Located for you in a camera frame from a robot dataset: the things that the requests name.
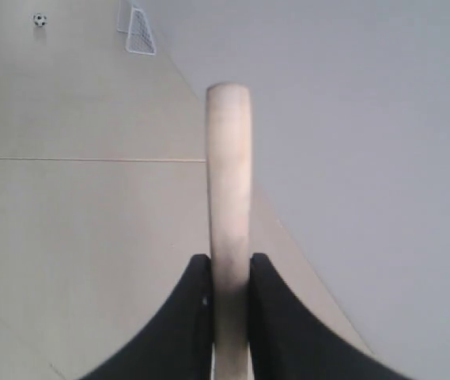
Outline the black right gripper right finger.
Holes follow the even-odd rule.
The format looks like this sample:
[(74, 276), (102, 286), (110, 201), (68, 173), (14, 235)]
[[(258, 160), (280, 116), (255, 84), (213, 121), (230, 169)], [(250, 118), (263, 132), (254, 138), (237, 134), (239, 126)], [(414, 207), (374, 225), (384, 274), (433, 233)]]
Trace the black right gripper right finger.
[(255, 379), (405, 378), (328, 328), (264, 253), (250, 261), (248, 340)]

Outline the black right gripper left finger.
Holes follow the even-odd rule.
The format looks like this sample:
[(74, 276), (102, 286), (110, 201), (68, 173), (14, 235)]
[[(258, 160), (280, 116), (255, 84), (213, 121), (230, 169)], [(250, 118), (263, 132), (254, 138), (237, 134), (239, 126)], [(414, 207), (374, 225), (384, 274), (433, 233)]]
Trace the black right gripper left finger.
[(209, 379), (214, 342), (210, 258), (191, 257), (162, 307), (84, 379)]

